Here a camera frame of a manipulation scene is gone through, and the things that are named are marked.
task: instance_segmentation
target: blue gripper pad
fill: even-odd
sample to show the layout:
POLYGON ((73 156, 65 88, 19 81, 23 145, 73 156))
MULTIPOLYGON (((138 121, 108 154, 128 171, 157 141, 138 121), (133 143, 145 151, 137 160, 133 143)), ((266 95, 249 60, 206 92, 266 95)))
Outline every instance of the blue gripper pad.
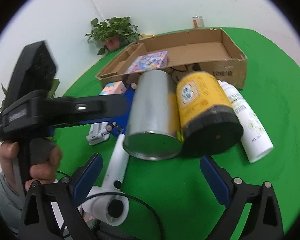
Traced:
POLYGON ((206 156, 201 157, 200 169, 218 203, 225 207, 228 207, 231 202, 230 190, 217 172, 216 168, 211 164, 211 162, 209 162, 206 156))
POLYGON ((82 176, 78 179, 73 189, 72 204, 77 207, 83 203, 96 182, 103 166, 103 159, 100 154, 89 164, 82 176))

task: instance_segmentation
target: green tabletop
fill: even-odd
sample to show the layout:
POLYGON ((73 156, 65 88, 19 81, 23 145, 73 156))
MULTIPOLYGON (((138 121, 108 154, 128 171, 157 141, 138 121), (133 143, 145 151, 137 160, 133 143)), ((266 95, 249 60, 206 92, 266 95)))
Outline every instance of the green tabletop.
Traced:
MULTIPOLYGON (((281 209, 287 231, 300 211, 300 67, 273 42, 259 33, 239 28, 224 28, 248 57, 247 79, 241 91, 265 127, 274 150, 250 164, 237 144, 214 160, 233 177, 261 185, 270 181, 281 209)), ((99 60, 66 92, 67 96, 98 95, 101 84, 95 74, 117 52, 99 60)), ((60 171, 72 174, 97 152, 104 166, 95 185, 100 186, 116 139, 90 146, 86 140, 90 126, 56 130, 58 146, 63 151, 60 171)), ((122 191, 152 206, 164 225, 166 239, 205 239, 224 207, 219 205, 199 168, 199 158, 151 162, 130 157, 122 191)), ((238 239, 249 212, 246 205, 232 239, 238 239)), ((160 239, 152 213, 130 200, 126 221, 119 229, 142 240, 160 239)))

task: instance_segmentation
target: finger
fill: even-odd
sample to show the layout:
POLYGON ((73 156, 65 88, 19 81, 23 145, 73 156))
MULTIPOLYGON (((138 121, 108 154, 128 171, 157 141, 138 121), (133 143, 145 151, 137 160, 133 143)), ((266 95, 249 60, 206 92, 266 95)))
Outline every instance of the finger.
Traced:
POLYGON ((49 183, 53 183, 54 182, 54 179, 31 179, 31 180, 28 180, 26 183, 25 183, 25 189, 26 191, 29 191, 29 188, 31 186, 31 183, 35 180, 38 180, 40 181, 41 184, 49 184, 49 183))
POLYGON ((62 158, 62 152, 58 146, 54 147, 49 155, 49 163, 52 166, 59 167, 60 160, 62 158))
POLYGON ((51 166, 47 161, 45 163, 33 165, 30 168, 32 178, 38 179, 55 179, 58 166, 51 166))
POLYGON ((17 185, 13 175, 12 159, 16 158, 19 152, 18 142, 3 142, 0 145, 0 165, 9 185, 16 190, 17 185))

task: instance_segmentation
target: white device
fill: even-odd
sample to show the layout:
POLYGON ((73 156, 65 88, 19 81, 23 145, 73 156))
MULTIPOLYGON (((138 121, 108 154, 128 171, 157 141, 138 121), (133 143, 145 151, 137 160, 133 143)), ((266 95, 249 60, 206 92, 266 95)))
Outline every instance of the white device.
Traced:
POLYGON ((108 122, 100 122, 91 124, 89 135, 86 136, 90 145, 102 143, 109 139, 110 134, 106 130, 108 122))
POLYGON ((273 144, 263 125, 239 91, 227 82, 218 80, 243 127, 241 142, 250 163, 266 156, 273 144))
MULTIPOLYGON (((125 135, 120 134, 115 144, 102 186, 93 186, 88 196, 100 192, 121 192, 129 154, 122 148, 125 135)), ((104 195, 82 204, 83 210, 93 217, 111 225, 121 225, 128 216, 129 200, 124 196, 104 195)))

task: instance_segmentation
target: blue bracket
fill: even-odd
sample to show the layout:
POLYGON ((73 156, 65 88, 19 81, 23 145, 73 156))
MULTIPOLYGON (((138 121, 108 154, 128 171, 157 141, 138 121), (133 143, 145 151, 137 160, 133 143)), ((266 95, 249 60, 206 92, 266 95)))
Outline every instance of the blue bracket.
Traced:
POLYGON ((220 168, 211 156, 201 157, 200 169, 218 203, 228 207, 234 190, 232 177, 225 169, 220 168))
POLYGON ((84 202, 92 186, 96 182, 103 166, 100 154, 93 154, 82 167, 79 167, 71 176, 69 191, 72 195, 72 204, 77 207, 84 202))

